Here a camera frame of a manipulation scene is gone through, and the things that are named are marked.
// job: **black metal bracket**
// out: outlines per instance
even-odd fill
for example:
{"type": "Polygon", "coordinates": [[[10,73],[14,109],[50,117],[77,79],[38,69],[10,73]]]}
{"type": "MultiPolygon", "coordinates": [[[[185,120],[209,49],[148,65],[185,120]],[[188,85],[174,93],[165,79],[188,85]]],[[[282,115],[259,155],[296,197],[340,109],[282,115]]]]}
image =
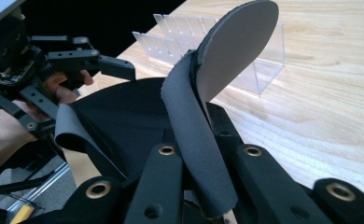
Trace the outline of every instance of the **black metal bracket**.
{"type": "Polygon", "coordinates": [[[80,74],[83,69],[135,80],[135,68],[130,62],[101,55],[87,37],[32,36],[19,56],[16,63],[0,73],[0,108],[18,119],[22,127],[37,138],[54,132],[58,106],[43,87],[54,72],[65,72],[68,80],[65,85],[71,90],[84,84],[80,74]],[[32,103],[49,119],[37,121],[31,118],[12,103],[16,99],[32,103]]]}

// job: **acrylic organizer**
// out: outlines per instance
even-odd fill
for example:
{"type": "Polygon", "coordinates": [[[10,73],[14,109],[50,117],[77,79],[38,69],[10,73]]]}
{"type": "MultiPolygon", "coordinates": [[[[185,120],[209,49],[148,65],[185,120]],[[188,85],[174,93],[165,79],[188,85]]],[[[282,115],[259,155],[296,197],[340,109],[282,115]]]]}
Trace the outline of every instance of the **acrylic organizer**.
{"type": "MultiPolygon", "coordinates": [[[[133,32],[149,57],[176,64],[189,49],[196,49],[217,19],[154,14],[163,36],[133,32]]],[[[284,29],[277,23],[269,43],[231,84],[261,94],[284,67],[284,29]]]]}

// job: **wooden surface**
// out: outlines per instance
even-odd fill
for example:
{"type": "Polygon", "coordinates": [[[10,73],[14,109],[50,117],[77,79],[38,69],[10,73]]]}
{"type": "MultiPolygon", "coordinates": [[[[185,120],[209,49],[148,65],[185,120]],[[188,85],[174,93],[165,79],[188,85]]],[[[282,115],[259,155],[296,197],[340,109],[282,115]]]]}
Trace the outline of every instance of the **wooden surface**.
{"type": "MultiPolygon", "coordinates": [[[[244,1],[188,0],[173,14],[220,18],[244,1]]],[[[275,1],[284,24],[285,67],[257,96],[226,88],[223,106],[244,141],[267,148],[299,183],[336,177],[364,191],[364,1],[275,1]]],[[[158,34],[155,27],[149,33],[158,34]]],[[[137,43],[120,54],[139,78],[166,76],[137,43]]],[[[120,80],[102,75],[82,95],[120,80]]]]}

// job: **black fabric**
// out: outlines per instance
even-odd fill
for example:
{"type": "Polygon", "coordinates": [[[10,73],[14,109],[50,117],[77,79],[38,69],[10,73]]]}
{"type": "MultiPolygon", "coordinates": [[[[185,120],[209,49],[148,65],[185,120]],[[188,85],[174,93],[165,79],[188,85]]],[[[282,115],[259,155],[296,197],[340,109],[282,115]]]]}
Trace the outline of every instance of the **black fabric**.
{"type": "Polygon", "coordinates": [[[126,177],[140,174],[149,151],[173,136],[160,96],[162,82],[163,78],[147,78],[106,88],[70,104],[73,112],[62,105],[57,143],[95,152],[92,156],[102,162],[94,164],[102,174],[111,173],[114,168],[110,167],[117,167],[126,177]]]}
{"type": "Polygon", "coordinates": [[[174,66],[164,81],[161,97],[203,214],[220,217],[238,199],[215,137],[190,85],[191,56],[192,52],[174,66]]]}
{"type": "Polygon", "coordinates": [[[150,149],[172,136],[169,131],[173,130],[203,214],[222,216],[238,198],[205,102],[258,57],[277,17],[277,5],[271,1],[237,7],[214,26],[198,50],[175,65],[162,89],[162,78],[143,79],[98,91],[70,107],[61,106],[56,141],[63,147],[88,150],[103,174],[118,167],[128,177],[142,171],[150,149]],[[75,126],[67,125],[71,121],[75,126]]]}

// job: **human finger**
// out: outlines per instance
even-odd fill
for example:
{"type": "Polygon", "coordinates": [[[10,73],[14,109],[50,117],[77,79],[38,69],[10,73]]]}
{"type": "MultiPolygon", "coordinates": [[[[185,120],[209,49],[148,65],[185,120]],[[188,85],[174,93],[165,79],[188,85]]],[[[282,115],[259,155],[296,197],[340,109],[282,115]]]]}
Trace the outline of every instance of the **human finger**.
{"type": "Polygon", "coordinates": [[[77,96],[72,91],[63,86],[58,86],[54,95],[58,99],[58,104],[70,104],[77,99],[77,96]]]}
{"type": "Polygon", "coordinates": [[[83,76],[84,84],[90,86],[92,83],[94,83],[94,79],[92,79],[90,73],[87,70],[81,70],[80,73],[83,76]]]}

